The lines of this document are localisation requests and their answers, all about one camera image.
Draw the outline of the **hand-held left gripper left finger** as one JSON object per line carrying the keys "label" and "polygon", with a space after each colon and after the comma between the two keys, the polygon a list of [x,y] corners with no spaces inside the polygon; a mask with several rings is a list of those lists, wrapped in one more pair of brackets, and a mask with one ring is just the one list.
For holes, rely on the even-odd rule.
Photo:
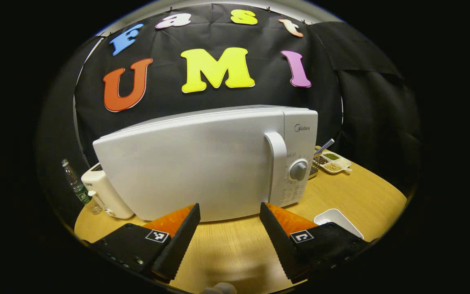
{"label": "hand-held left gripper left finger", "polygon": [[169,283],[175,279],[201,220],[198,203],[145,225],[126,223],[90,243],[105,259],[144,277]]}

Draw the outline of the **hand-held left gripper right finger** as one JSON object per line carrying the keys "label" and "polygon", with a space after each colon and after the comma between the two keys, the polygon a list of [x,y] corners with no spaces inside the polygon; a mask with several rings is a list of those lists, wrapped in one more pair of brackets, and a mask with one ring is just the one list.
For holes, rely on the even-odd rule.
{"label": "hand-held left gripper right finger", "polygon": [[335,222],[317,225],[272,203],[261,203],[259,218],[292,283],[332,272],[370,246]]}

